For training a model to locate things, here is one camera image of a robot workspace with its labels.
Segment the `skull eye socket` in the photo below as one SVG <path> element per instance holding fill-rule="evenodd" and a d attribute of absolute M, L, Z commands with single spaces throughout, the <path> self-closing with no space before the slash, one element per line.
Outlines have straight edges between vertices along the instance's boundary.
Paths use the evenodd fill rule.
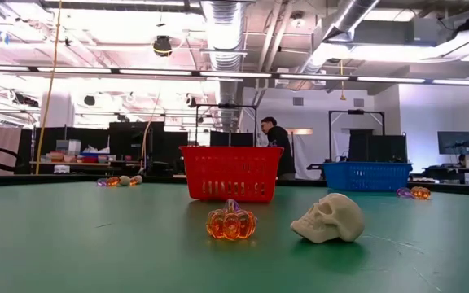
<path fill-rule="evenodd" d="M 331 205 L 328 204 L 328 203 L 322 203 L 319 205 L 319 210 L 326 214 L 326 215 L 330 215 L 332 214 L 332 208 L 331 208 Z"/>

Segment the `man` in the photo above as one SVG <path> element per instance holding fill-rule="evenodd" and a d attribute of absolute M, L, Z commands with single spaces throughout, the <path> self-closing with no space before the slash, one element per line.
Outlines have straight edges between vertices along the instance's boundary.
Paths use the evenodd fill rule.
<path fill-rule="evenodd" d="M 278 163 L 278 179 L 294 180 L 296 169 L 292 160 L 291 143 L 287 131 L 277 124 L 273 117 L 266 117 L 261 120 L 261 131 L 267 135 L 269 147 L 283 147 L 283 155 Z"/>

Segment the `blue basket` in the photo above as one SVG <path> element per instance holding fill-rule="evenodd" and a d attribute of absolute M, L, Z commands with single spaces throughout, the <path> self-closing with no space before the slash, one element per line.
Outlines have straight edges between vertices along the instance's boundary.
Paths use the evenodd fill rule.
<path fill-rule="evenodd" d="M 339 162 L 323 164 L 327 185 L 337 190 L 396 191 L 406 187 L 412 164 Z"/>

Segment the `red basket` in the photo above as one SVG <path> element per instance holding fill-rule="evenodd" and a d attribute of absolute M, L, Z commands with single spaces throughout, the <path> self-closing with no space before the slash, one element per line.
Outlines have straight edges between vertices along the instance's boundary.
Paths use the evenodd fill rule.
<path fill-rule="evenodd" d="M 181 146 L 190 197 L 268 203 L 282 147 Z"/>

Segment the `skull figurine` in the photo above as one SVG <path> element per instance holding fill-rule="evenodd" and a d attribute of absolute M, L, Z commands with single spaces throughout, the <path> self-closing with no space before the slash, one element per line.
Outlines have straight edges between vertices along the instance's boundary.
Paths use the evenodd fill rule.
<path fill-rule="evenodd" d="M 313 243 L 334 238 L 352 242 L 364 230 L 362 210 L 345 195 L 332 193 L 293 221 L 291 229 Z"/>

